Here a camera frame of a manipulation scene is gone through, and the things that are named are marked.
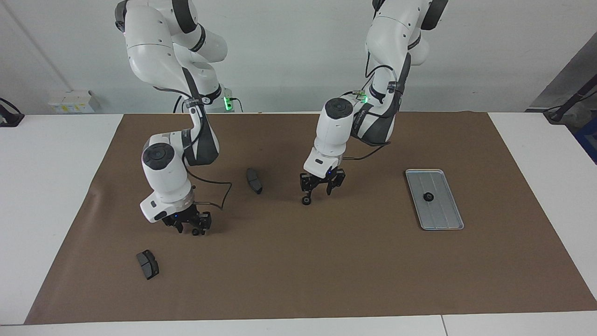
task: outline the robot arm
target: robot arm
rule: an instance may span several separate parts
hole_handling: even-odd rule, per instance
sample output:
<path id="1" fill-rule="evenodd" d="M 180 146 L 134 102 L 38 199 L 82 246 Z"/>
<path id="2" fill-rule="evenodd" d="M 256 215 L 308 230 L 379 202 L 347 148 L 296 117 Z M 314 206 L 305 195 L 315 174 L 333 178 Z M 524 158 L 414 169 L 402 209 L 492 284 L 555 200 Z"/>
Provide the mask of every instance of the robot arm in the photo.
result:
<path id="1" fill-rule="evenodd" d="M 193 121 L 192 129 L 154 135 L 145 144 L 141 163 L 154 192 L 141 210 L 150 222 L 162 220 L 179 232 L 182 223 L 190 223 L 193 234 L 205 234 L 211 217 L 197 211 L 185 165 L 211 164 L 219 155 L 207 111 L 228 110 L 226 89 L 208 62 L 226 57 L 226 43 L 197 23 L 190 0 L 122 1 L 116 26 L 125 35 L 135 75 L 160 91 L 186 96 Z"/>
<path id="2" fill-rule="evenodd" d="M 421 30 L 437 25 L 446 3 L 447 0 L 373 0 L 376 14 L 366 41 L 376 70 L 373 80 L 364 93 L 354 91 L 324 106 L 315 144 L 304 164 L 308 173 L 301 175 L 301 188 L 307 193 L 303 204 L 310 203 L 311 192 L 318 184 L 328 184 L 328 195 L 340 186 L 344 171 L 338 166 L 349 136 L 369 146 L 389 144 L 410 67 L 423 63 L 429 53 Z"/>

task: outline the brown mat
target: brown mat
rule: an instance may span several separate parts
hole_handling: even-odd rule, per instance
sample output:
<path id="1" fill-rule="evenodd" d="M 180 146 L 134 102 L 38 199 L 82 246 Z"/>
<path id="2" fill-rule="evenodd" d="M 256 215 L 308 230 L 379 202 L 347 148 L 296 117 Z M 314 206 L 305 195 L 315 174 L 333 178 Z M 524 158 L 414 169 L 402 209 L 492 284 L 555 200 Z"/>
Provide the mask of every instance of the brown mat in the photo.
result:
<path id="1" fill-rule="evenodd" d="M 231 180 L 205 237 L 146 222 L 149 136 L 187 115 L 127 115 L 26 323 L 268 319 L 596 310 L 597 304 L 487 114 L 400 113 L 393 144 L 345 162 L 331 197 L 301 204 L 316 115 L 213 115 L 221 156 L 194 172 Z M 351 139 L 347 154 L 371 149 Z M 258 196 L 245 180 L 255 168 Z M 423 231 L 409 168 L 445 171 L 466 228 Z M 225 187 L 197 183 L 197 199 Z M 161 273 L 145 280 L 135 255 Z"/>

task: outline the tabletop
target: tabletop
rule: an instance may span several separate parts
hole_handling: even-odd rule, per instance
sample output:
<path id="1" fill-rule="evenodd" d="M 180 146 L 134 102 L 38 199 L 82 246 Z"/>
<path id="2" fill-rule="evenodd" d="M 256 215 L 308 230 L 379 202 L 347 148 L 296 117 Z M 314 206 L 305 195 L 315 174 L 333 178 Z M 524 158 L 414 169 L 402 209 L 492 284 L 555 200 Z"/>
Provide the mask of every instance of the tabletop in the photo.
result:
<path id="1" fill-rule="evenodd" d="M 564 126 L 541 114 L 490 117 L 593 296 L 597 294 L 597 166 Z M 0 335 L 587 335 L 597 311 L 18 326 L 35 300 L 121 115 L 28 116 L 2 129 Z"/>

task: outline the cable clip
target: cable clip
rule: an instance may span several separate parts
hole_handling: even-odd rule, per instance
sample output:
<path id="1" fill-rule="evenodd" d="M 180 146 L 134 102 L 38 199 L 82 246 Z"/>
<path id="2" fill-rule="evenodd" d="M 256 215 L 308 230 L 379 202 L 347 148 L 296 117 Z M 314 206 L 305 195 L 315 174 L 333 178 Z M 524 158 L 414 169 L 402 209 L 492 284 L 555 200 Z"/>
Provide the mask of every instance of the cable clip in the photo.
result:
<path id="1" fill-rule="evenodd" d="M 396 88 L 398 87 L 398 82 L 389 82 L 387 84 L 387 91 L 390 94 L 394 94 L 394 92 L 396 91 Z"/>
<path id="2" fill-rule="evenodd" d="M 201 99 L 187 99 L 184 101 L 184 106 L 187 109 L 190 109 L 191 107 L 194 107 L 194 106 L 205 106 L 205 104 L 203 103 L 203 101 Z"/>

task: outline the metal tray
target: metal tray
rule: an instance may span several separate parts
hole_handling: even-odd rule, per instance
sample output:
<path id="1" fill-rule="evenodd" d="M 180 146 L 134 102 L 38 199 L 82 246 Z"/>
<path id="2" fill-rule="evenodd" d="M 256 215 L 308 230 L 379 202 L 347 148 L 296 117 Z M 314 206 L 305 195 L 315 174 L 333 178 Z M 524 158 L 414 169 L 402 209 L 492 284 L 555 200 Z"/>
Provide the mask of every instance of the metal tray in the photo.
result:
<path id="1" fill-rule="evenodd" d="M 464 229 L 464 222 L 441 169 L 408 169 L 406 177 L 424 230 Z"/>

